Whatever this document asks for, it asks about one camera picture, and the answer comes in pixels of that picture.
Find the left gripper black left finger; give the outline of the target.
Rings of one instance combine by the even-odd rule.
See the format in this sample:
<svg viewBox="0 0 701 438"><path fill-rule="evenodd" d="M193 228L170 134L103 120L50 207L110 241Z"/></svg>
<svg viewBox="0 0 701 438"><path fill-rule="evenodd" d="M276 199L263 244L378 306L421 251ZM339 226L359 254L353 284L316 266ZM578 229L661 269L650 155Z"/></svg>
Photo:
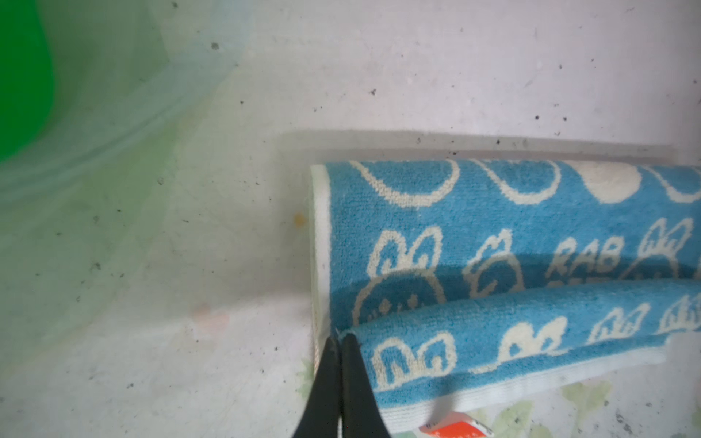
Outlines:
<svg viewBox="0 0 701 438"><path fill-rule="evenodd" d="M306 408L293 438L337 438L341 418L341 347L326 340Z"/></svg>

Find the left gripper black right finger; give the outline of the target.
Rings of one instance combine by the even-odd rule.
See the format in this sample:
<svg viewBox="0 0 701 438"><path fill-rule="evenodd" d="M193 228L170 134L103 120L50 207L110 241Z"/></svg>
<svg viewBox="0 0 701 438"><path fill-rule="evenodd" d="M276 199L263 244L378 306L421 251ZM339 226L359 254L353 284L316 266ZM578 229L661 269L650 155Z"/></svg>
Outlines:
<svg viewBox="0 0 701 438"><path fill-rule="evenodd" d="M341 422L343 438L390 438L353 334L341 342Z"/></svg>

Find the blue bunny pattern towel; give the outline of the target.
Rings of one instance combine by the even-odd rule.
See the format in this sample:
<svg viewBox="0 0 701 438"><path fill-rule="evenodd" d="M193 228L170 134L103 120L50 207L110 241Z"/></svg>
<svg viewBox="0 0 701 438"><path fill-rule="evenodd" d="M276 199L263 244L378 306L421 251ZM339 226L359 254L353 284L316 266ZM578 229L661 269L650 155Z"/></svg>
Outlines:
<svg viewBox="0 0 701 438"><path fill-rule="evenodd" d="M310 169L321 382L392 432L661 363L700 330L700 170L587 161Z"/></svg>

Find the green plastic basket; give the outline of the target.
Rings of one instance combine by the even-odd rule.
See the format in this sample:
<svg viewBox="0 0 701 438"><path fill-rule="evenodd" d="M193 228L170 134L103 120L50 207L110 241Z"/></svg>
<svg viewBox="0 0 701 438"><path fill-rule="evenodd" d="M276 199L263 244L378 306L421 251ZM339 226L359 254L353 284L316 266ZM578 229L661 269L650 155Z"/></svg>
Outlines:
<svg viewBox="0 0 701 438"><path fill-rule="evenodd" d="M33 142L49 119L55 75L35 1L1 3L1 160Z"/></svg>

